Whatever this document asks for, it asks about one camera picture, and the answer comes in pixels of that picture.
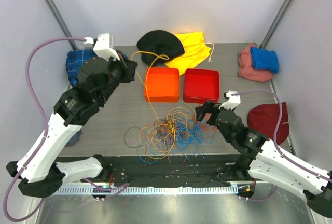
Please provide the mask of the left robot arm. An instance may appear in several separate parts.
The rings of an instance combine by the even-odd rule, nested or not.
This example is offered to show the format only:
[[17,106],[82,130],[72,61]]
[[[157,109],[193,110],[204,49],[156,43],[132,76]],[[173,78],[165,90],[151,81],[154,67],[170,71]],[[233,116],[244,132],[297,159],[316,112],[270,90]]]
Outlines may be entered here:
[[100,182],[109,179],[112,167],[100,154],[74,162],[56,159],[67,142],[104,107],[115,89],[121,83],[134,81],[137,66],[137,62],[125,57],[91,58],[78,69],[78,84],[55,104],[48,133],[40,135],[25,157],[6,166],[12,177],[23,170],[18,188],[24,196],[46,198],[67,183],[86,178]]

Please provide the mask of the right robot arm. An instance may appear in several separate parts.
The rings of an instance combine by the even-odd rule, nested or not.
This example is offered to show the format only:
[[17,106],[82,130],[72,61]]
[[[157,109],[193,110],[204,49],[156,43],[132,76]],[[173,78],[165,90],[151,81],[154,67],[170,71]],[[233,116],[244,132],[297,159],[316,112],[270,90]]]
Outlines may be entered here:
[[331,218],[331,172],[318,168],[245,126],[228,103],[205,102],[195,109],[196,120],[210,114],[208,125],[217,127],[227,143],[240,153],[235,176],[264,180],[304,200],[314,212]]

